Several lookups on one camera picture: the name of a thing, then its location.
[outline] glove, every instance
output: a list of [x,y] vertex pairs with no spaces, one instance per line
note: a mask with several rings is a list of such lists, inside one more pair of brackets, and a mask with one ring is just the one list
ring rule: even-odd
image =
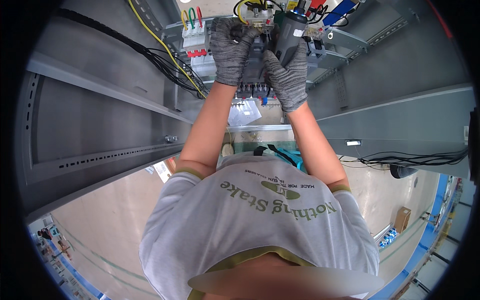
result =
[[245,33],[241,29],[242,22],[237,18],[215,18],[212,22],[210,50],[216,65],[215,80],[221,84],[240,84],[247,67],[250,46],[260,34],[254,28]]
[[307,101],[307,43],[303,39],[285,68],[270,50],[264,52],[264,66],[284,112],[292,112]]

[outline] green wire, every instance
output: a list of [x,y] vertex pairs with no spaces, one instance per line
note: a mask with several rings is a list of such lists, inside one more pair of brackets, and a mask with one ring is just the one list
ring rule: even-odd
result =
[[193,9],[193,7],[190,7],[188,9],[188,18],[190,19],[190,24],[192,25],[192,29],[195,29],[195,27],[193,26],[193,20],[197,18],[197,16],[195,15],[195,10]]

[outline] sleeve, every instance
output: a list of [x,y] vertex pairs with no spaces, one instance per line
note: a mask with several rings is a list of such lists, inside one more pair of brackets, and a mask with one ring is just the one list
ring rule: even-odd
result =
[[373,237],[370,235],[370,230],[368,229],[367,222],[361,216],[359,206],[357,201],[353,197],[351,192],[340,190],[333,193],[333,196],[340,204],[342,211],[347,215],[348,220],[356,230],[357,234],[360,236],[360,239],[365,245],[365,249],[368,253],[369,265],[371,266],[371,274],[378,275],[378,267],[380,264],[380,254],[378,252],[378,247],[373,240]]
[[144,234],[147,235],[149,231],[158,227],[162,227],[165,223],[168,213],[173,209],[177,202],[201,179],[187,171],[181,171],[173,174],[163,186],[158,201],[149,216],[145,225]]

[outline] red wire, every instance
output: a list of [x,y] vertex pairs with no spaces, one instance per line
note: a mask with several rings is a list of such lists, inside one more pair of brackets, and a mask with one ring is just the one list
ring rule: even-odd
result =
[[202,11],[200,10],[200,6],[197,6],[197,15],[198,15],[198,22],[200,22],[200,28],[203,27],[202,25]]

